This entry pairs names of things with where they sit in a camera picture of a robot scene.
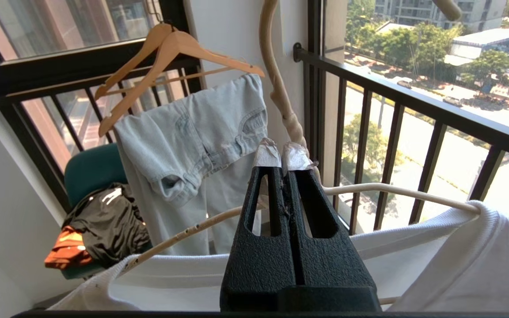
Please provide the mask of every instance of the light blue jeans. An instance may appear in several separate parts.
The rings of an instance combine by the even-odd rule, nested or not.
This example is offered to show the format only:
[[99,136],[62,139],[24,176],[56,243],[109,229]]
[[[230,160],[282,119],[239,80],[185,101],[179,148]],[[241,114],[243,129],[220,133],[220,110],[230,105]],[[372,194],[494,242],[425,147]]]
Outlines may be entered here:
[[[150,239],[173,235],[242,205],[266,106],[258,75],[244,75],[115,124],[119,153]],[[218,254],[229,253],[238,218],[213,227]],[[208,255],[206,231],[164,253]]]

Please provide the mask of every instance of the teal chair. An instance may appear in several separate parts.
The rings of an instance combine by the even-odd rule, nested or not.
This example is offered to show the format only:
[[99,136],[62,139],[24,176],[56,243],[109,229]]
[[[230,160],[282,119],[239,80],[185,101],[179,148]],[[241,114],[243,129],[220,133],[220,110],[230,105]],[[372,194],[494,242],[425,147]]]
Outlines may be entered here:
[[[127,183],[116,143],[78,153],[70,159],[64,171],[64,186],[71,207],[76,206],[91,192],[103,189],[113,182]],[[103,267],[93,262],[81,267],[67,268],[62,271],[62,275],[71,280],[87,278],[102,270]]]

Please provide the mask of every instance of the chair backrest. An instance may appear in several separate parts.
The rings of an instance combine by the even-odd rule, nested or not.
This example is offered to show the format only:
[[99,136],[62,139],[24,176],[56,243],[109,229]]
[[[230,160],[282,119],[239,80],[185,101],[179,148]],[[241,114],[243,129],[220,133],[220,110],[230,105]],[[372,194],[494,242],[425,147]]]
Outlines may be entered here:
[[127,183],[116,143],[78,153],[70,159],[64,172],[64,186],[72,207],[91,191],[113,182]]

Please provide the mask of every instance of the white wall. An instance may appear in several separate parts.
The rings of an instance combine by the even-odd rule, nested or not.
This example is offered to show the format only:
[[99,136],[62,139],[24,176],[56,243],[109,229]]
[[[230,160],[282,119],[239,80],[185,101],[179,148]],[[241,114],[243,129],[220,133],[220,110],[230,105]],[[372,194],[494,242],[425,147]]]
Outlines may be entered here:
[[[186,12],[192,35],[204,48],[234,58],[244,58],[248,63],[260,66],[267,73],[258,44],[262,4],[262,0],[187,0]],[[307,2],[280,0],[272,28],[274,54],[292,108],[302,126],[303,67],[301,63],[293,62],[292,47],[296,42],[307,47],[307,30]],[[204,62],[203,67],[209,71],[220,66]],[[213,87],[236,79],[240,74],[239,71],[228,71],[209,75],[206,84]],[[264,78],[262,84],[268,109],[268,134],[281,147],[289,141],[289,138],[281,123],[281,115],[269,97],[272,91],[270,80]]]
[[0,114],[2,312],[28,310],[32,304],[80,283],[65,280],[59,270],[44,267],[63,217],[63,209]]

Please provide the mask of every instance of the apartment building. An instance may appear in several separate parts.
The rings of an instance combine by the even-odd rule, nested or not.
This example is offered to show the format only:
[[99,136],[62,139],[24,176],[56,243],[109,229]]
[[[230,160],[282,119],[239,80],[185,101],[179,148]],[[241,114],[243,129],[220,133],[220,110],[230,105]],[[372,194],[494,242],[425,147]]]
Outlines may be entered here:
[[398,24],[414,26],[432,23],[441,28],[451,28],[462,23],[471,32],[499,28],[506,0],[459,0],[463,11],[458,22],[447,20],[431,0],[376,0],[375,12]]

